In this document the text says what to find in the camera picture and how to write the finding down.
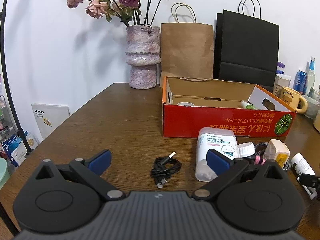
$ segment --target cardboard box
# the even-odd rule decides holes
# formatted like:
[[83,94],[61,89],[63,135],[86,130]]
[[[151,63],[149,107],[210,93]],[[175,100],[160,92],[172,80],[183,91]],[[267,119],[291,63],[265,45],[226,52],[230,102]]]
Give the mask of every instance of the cardboard box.
[[[243,109],[242,100],[259,110]],[[258,85],[216,79],[165,77],[162,103],[164,137],[197,138],[203,127],[229,129],[236,136],[283,137],[296,116],[293,108]]]

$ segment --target green container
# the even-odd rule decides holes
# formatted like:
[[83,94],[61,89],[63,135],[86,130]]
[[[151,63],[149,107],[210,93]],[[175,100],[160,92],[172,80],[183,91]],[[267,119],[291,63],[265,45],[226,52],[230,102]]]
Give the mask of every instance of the green container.
[[7,168],[7,161],[4,158],[0,158],[0,189],[10,178],[10,174]]

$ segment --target pink rose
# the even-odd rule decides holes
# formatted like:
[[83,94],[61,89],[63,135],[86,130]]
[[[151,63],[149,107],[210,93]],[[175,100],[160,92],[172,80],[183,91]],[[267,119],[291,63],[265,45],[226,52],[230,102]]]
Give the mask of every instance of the pink rose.
[[111,5],[112,5],[112,9],[114,11],[116,11],[117,13],[120,13],[120,10],[119,10],[119,7],[120,7],[120,3],[119,1],[116,1],[117,4],[115,4],[115,2],[112,2]]
[[119,2],[124,6],[132,8],[137,8],[139,6],[139,0],[119,0]]
[[83,0],[67,0],[67,5],[72,9],[76,8],[81,2],[83,2]]
[[89,6],[86,8],[86,13],[94,18],[101,18],[101,14],[107,15],[107,9],[109,5],[106,2],[99,2],[99,0],[93,0],[89,3]]

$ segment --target white board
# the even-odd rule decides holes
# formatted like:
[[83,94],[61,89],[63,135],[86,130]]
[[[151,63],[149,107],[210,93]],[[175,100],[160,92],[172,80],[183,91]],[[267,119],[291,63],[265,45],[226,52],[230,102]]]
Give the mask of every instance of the white board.
[[45,139],[69,116],[68,106],[31,104],[41,136]]

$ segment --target vase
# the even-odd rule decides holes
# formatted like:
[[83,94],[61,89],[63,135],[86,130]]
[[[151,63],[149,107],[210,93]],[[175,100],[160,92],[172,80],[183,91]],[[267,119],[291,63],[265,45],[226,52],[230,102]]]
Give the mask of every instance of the vase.
[[127,64],[131,65],[130,87],[156,86],[156,65],[160,63],[160,28],[133,25],[127,27]]

